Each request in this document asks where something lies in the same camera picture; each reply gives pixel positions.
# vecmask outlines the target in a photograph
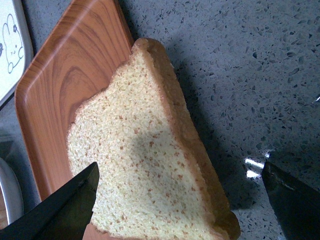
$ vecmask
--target granite countertop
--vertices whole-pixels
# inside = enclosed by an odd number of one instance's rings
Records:
[[[161,41],[216,169],[241,240],[283,240],[260,177],[267,159],[320,191],[320,2],[120,0],[134,39]],[[69,0],[24,0],[36,53]],[[39,203],[14,98],[0,108],[0,157],[25,211]]]

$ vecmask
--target cartoon bunny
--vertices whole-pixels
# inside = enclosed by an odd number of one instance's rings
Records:
[[[24,54],[21,36],[11,14],[8,15],[6,23],[3,24],[2,35],[8,62],[8,73],[10,74]]]

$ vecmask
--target white plate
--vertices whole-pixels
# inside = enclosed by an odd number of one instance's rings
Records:
[[[0,0],[0,106],[14,92],[33,54],[21,0]]]
[[[7,221],[11,224],[24,214],[24,203],[17,177],[2,158],[0,158],[0,187]]]

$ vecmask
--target wheat bread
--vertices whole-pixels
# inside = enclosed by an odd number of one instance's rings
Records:
[[[106,90],[76,111],[70,170],[98,162],[92,224],[137,240],[234,240],[239,223],[187,110],[165,48],[138,39]]]

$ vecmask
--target brown tray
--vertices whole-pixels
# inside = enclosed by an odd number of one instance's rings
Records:
[[[79,105],[108,87],[133,39],[117,0],[74,0],[15,90],[41,200],[71,179],[66,136]],[[85,240],[108,240],[88,225]]]

